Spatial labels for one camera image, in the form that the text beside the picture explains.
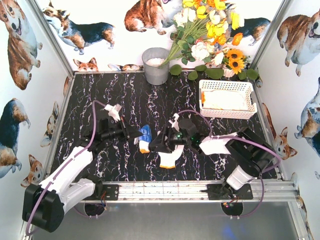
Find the yellow coated glove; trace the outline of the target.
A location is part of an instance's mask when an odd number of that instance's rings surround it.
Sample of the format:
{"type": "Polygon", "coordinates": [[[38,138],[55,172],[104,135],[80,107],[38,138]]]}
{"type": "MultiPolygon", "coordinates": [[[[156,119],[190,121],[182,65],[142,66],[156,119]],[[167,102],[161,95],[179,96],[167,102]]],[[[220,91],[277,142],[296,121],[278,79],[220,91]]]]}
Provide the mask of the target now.
{"type": "Polygon", "coordinates": [[[246,111],[248,106],[245,97],[237,91],[212,90],[201,93],[204,109],[246,111]]]}

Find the white glove orange cuff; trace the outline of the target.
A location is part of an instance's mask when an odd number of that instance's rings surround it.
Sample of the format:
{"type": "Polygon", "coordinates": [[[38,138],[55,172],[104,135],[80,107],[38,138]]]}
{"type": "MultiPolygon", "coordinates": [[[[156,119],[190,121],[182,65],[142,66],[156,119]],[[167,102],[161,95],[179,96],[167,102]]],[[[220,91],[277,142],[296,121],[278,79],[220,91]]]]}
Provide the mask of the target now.
{"type": "Polygon", "coordinates": [[[183,145],[177,145],[172,153],[159,152],[160,156],[160,168],[173,169],[176,167],[176,161],[181,157],[184,151],[183,145]]]}

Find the blue dotted glove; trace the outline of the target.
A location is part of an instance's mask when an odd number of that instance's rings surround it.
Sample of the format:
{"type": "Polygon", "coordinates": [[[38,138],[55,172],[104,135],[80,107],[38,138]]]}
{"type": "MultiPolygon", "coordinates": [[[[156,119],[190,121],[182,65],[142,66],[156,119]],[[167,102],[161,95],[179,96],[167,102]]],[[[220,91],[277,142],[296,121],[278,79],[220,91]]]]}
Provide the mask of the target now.
{"type": "Polygon", "coordinates": [[[149,144],[152,142],[152,131],[148,124],[142,126],[139,129],[139,132],[142,133],[141,136],[134,139],[134,145],[138,145],[139,151],[142,154],[149,153],[149,144]]]}

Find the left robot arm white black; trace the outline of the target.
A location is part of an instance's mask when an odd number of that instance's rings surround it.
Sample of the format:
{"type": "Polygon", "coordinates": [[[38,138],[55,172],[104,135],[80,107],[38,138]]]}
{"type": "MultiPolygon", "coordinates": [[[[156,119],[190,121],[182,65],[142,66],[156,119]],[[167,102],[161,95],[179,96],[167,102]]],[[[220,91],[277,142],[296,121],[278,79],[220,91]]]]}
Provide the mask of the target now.
{"type": "Polygon", "coordinates": [[[84,175],[74,179],[113,140],[130,140],[142,133],[127,124],[122,117],[115,122],[111,117],[95,121],[92,130],[84,132],[68,158],[38,185],[31,183],[24,192],[22,219],[27,223],[26,235],[32,235],[30,225],[49,233],[62,223],[65,214],[88,197],[99,197],[103,183],[97,177],[84,175]]]}

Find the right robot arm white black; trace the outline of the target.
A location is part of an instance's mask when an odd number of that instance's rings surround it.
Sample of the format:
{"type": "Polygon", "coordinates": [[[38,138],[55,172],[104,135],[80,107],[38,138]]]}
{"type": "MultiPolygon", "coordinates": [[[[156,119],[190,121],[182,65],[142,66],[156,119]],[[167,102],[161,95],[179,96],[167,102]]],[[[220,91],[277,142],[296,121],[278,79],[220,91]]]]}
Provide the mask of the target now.
{"type": "Polygon", "coordinates": [[[172,169],[184,148],[200,155],[227,154],[235,156],[237,166],[223,181],[219,195],[233,197],[245,184],[259,178],[276,154],[249,128],[220,136],[204,136],[190,119],[173,121],[158,132],[148,144],[160,156],[161,168],[172,169]]]}

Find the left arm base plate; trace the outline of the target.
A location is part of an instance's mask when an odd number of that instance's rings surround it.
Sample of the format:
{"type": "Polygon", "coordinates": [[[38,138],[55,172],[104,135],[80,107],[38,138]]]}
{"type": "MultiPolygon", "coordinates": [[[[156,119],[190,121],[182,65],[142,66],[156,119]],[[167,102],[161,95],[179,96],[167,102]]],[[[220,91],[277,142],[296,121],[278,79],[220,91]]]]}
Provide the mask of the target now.
{"type": "Polygon", "coordinates": [[[118,184],[103,184],[97,183],[95,185],[94,192],[91,196],[85,198],[87,201],[117,201],[119,197],[119,188],[118,184]]]}

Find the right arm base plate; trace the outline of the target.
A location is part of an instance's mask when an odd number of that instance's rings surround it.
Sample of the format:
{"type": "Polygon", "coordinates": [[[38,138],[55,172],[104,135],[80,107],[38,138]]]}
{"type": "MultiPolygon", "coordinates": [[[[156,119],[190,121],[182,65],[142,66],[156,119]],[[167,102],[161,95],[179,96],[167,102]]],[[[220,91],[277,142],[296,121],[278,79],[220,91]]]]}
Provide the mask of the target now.
{"type": "Polygon", "coordinates": [[[233,200],[239,198],[240,200],[252,200],[253,193],[250,184],[243,185],[240,189],[234,190],[231,187],[223,187],[222,184],[207,184],[207,193],[209,200],[233,200]]]}

